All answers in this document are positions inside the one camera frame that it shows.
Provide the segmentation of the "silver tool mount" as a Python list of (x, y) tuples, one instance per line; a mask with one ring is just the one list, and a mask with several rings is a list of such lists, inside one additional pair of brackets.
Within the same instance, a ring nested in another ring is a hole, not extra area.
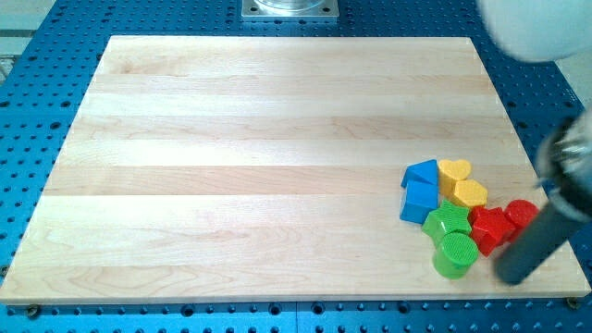
[(536, 171), (553, 185), (550, 204), (573, 220), (591, 221), (591, 108), (566, 118), (541, 143)]

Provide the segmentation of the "dark cylindrical pusher stick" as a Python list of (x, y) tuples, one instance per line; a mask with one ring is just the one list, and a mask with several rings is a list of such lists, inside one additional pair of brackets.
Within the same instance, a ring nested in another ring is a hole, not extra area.
[(579, 211), (561, 197), (551, 197), (495, 260), (494, 272), (504, 283), (518, 285), (578, 230)]

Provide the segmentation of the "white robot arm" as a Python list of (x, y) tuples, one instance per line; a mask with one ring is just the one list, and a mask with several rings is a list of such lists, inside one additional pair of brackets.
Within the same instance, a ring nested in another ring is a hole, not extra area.
[[(562, 59), (591, 47), (591, 0), (479, 0), (497, 47), (519, 61)], [(536, 170), (553, 189), (545, 206), (496, 259), (494, 271), (518, 285), (591, 221), (591, 113), (552, 132), (536, 154)]]

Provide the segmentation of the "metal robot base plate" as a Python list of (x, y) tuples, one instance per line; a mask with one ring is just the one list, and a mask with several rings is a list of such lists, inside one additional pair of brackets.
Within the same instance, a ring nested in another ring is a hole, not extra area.
[(241, 0), (244, 19), (336, 19), (338, 0)]

